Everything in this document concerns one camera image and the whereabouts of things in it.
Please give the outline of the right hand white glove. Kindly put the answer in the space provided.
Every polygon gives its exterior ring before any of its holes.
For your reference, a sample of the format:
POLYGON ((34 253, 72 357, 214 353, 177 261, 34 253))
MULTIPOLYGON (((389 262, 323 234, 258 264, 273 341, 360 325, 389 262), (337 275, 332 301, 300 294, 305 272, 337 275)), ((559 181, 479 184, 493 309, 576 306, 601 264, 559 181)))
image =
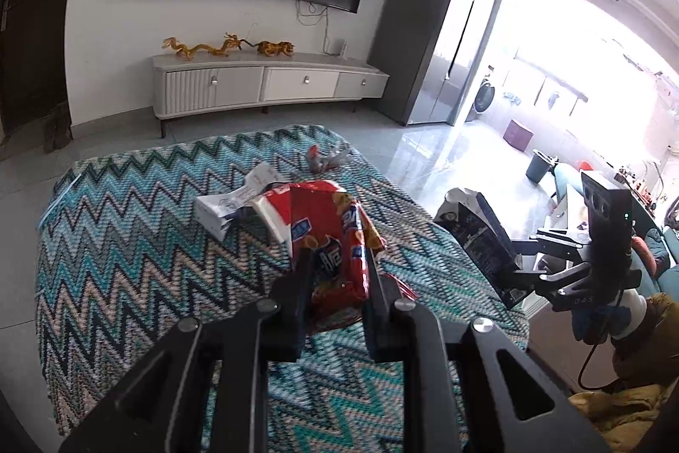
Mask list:
POLYGON ((625 338, 639 328, 647 307, 647 299, 637 290, 625 290, 611 304, 574 309, 573 336, 588 345, 604 343, 608 338, 625 338))

